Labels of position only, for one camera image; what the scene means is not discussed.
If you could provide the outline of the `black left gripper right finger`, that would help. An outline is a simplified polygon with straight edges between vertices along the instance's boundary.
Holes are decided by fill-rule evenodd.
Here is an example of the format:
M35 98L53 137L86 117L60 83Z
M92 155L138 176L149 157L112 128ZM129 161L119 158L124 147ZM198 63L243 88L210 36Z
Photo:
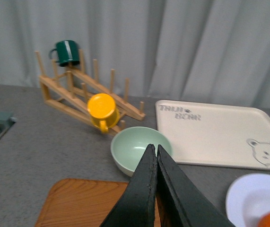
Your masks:
M157 205L162 227L233 227L167 151L157 149Z

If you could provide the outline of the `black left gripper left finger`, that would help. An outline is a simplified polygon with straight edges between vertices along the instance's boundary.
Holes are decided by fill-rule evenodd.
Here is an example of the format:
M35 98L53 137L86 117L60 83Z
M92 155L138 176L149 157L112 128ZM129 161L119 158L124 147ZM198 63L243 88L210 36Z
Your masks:
M157 157L149 144L120 199L102 227L153 227L157 189Z

